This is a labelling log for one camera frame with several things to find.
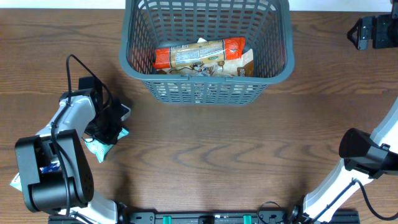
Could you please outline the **teal wet wipes pack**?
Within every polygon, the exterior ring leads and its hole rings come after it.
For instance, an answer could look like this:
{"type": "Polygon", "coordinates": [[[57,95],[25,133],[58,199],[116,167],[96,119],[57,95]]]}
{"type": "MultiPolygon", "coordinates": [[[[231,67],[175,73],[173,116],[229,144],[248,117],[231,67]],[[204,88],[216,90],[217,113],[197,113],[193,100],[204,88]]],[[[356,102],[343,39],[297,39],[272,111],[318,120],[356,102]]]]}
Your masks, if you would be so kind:
{"type": "Polygon", "coordinates": [[[82,139],[88,150],[96,156],[99,163],[105,160],[107,153],[114,147],[114,144],[102,143],[91,134],[84,133],[82,139]]]}

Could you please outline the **beige snack pouch dark window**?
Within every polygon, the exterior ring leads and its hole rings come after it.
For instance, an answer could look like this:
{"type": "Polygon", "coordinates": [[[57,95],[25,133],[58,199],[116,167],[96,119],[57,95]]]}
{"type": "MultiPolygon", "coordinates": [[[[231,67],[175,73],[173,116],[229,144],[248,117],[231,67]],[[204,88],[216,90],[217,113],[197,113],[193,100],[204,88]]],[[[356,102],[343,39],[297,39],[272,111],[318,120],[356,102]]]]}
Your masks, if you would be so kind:
{"type": "Polygon", "coordinates": [[[157,73],[161,75],[190,75],[196,76],[199,74],[198,70],[193,67],[176,67],[176,68],[162,68],[157,69],[157,73]]]}

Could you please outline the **orange pasta packet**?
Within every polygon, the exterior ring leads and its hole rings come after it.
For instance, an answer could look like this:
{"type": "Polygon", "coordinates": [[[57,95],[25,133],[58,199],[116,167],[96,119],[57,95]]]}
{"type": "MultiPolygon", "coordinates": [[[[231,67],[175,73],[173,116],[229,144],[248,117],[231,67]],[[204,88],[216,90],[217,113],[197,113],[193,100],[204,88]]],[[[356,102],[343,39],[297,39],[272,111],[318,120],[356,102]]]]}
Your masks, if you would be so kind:
{"type": "Polygon", "coordinates": [[[155,50],[154,68],[175,68],[202,65],[242,57],[246,39],[232,37],[209,42],[178,45],[155,50]]]}

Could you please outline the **beige snack pouch brown band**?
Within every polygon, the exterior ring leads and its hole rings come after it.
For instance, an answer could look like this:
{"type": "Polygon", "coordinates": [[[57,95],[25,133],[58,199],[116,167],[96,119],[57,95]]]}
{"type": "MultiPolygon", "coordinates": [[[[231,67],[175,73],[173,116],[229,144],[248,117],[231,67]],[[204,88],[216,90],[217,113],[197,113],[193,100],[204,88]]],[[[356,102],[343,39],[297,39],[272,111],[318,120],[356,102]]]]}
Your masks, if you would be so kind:
{"type": "Polygon", "coordinates": [[[199,38],[197,43],[204,43],[204,42],[207,42],[207,41],[203,38],[199,38]]]}

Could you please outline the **beige snack pouch cookie print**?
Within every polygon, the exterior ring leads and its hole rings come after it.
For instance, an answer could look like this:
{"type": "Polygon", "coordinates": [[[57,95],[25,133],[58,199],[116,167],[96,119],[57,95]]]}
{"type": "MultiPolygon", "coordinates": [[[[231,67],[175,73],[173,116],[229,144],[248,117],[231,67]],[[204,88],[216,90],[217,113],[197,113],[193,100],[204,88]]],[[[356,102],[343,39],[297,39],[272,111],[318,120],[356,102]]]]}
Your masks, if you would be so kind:
{"type": "Polygon", "coordinates": [[[203,77],[253,77],[253,50],[248,50],[238,59],[204,64],[198,69],[196,75],[203,77]]]}

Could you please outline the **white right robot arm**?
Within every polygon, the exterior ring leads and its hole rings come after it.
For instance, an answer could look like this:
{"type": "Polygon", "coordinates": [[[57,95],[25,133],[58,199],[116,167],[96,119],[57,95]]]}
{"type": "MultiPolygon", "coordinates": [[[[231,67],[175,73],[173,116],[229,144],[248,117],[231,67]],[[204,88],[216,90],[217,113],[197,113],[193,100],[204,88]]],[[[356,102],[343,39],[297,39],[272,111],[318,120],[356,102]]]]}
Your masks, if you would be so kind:
{"type": "MultiPolygon", "coordinates": [[[[374,49],[397,47],[397,0],[391,4],[390,14],[362,17],[349,30],[347,38],[358,50],[366,50],[370,40],[374,49]]],[[[323,182],[294,207],[289,223],[329,223],[355,191],[384,174],[397,175],[397,104],[372,133],[347,130],[339,156],[323,182]]]]}

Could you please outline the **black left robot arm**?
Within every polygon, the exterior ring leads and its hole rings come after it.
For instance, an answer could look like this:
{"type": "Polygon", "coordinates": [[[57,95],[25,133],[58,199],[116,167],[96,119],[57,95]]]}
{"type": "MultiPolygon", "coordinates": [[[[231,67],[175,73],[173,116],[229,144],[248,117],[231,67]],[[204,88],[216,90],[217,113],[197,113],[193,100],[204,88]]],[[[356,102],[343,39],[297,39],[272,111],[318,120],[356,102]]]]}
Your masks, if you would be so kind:
{"type": "Polygon", "coordinates": [[[77,91],[65,92],[50,122],[15,145],[24,203],[31,212],[48,213],[49,223],[129,223],[125,205],[94,189],[81,145],[84,134],[102,146],[113,146],[130,109],[120,101],[105,105],[103,83],[79,80],[77,91]]]}

